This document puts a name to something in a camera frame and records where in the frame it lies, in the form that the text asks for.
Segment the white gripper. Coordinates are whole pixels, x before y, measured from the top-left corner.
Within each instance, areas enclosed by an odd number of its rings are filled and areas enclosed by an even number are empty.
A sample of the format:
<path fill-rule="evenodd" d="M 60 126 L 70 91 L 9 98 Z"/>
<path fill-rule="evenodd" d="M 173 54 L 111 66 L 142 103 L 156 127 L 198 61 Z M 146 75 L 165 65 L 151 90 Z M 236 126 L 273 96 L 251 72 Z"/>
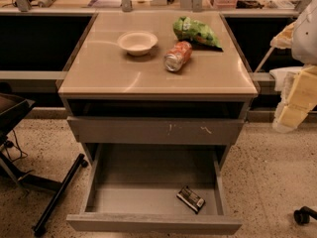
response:
<path fill-rule="evenodd" d="M 270 41 L 274 49 L 286 50 L 292 47 L 295 23 L 287 25 Z M 307 113 L 317 105 L 317 66 L 287 66 L 271 69 L 269 73 L 275 81 L 274 90 L 280 93 L 281 101 L 274 112 L 272 128 L 279 133 L 295 130 L 307 117 Z"/>

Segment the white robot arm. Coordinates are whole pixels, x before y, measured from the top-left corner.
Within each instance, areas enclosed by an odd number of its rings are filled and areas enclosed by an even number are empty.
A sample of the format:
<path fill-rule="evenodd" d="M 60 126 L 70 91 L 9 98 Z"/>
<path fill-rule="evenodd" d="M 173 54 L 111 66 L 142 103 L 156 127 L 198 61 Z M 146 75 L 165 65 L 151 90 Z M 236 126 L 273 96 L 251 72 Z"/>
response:
<path fill-rule="evenodd" d="M 288 72 L 274 112 L 272 127 L 280 133 L 295 130 L 317 106 L 317 0 L 311 0 L 295 22 L 271 41 L 278 49 L 291 49 L 303 63 L 299 72 Z"/>

